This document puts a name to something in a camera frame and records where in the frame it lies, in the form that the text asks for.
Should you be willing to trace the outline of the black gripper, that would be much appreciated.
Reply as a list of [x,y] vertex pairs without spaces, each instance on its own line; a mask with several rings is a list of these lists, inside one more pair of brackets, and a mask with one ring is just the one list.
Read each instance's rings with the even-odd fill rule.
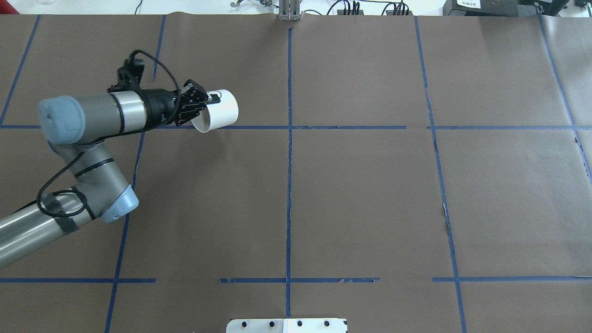
[[174,123],[180,126],[199,116],[207,104],[218,104],[222,93],[207,92],[193,80],[187,80],[180,92],[165,89],[142,89],[139,96],[146,108],[145,128]]

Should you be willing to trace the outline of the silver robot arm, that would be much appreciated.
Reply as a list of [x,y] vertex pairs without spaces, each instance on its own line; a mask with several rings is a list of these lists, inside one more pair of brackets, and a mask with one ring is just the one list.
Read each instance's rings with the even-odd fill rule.
[[1,220],[1,267],[7,267],[96,219],[116,221],[139,206],[131,183],[105,146],[106,139],[135,135],[195,118],[200,131],[216,128],[209,115],[235,98],[206,91],[188,80],[182,88],[142,89],[120,78],[106,93],[60,96],[38,104],[48,146],[65,167],[40,188],[29,205]]

